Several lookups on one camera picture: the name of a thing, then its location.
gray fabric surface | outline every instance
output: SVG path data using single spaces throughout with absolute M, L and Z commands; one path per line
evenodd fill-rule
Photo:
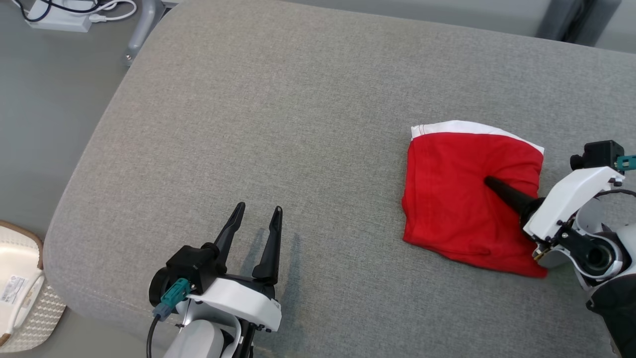
M 229 266 L 249 274 L 281 205 L 283 321 L 257 335 L 257 356 L 609 357 L 570 267 L 538 280 L 413 247 L 400 200 L 411 125 L 472 120 L 546 147 L 546 194 L 586 142 L 636 150 L 634 83 L 627 54 L 189 0 L 153 31 L 83 154 L 46 237 L 49 280 L 74 311 L 143 337 L 148 284 L 178 248 L 213 240 L 245 201 Z M 628 220 L 633 203 L 609 201 Z M 175 333 L 160 325 L 155 340 Z

white power strip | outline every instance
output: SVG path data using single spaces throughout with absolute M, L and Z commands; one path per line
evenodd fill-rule
M 92 1 L 53 0 L 53 2 L 74 10 L 88 10 L 95 6 Z M 40 17 L 46 11 L 47 6 L 44 1 L 36 0 L 29 11 L 29 18 Z M 27 23 L 34 29 L 88 32 L 91 21 L 88 19 L 88 14 L 69 13 L 51 6 L 51 10 L 44 19 Z

basket handle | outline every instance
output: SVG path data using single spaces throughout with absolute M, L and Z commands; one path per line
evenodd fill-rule
M 27 295 L 29 294 L 33 286 L 35 286 L 39 278 L 42 277 L 43 273 L 44 271 L 38 269 L 37 272 L 35 272 L 31 277 L 29 277 L 29 281 L 27 282 L 27 285 L 20 290 L 20 294 L 16 298 L 15 304 L 13 305 L 13 309 L 11 310 L 11 315 L 9 316 L 9 328 L 6 332 L 7 334 L 9 335 L 13 334 L 13 330 L 15 329 L 15 323 L 18 320 L 18 314 L 20 313 L 20 310 L 22 309 L 22 305 L 24 304 L 24 301 L 27 299 Z

gray floor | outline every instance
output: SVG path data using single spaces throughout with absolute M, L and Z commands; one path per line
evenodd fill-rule
M 94 24 L 85 34 L 34 30 L 15 5 L 0 0 L 0 219 L 44 236 L 126 73 L 118 61 L 136 23 L 137 17 Z M 144 349 L 136 338 L 67 310 L 43 345 L 0 357 L 143 357 Z

woven basket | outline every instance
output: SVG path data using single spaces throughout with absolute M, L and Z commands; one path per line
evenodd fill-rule
M 42 344 L 66 308 L 46 282 L 42 248 L 34 234 L 0 221 L 0 353 Z

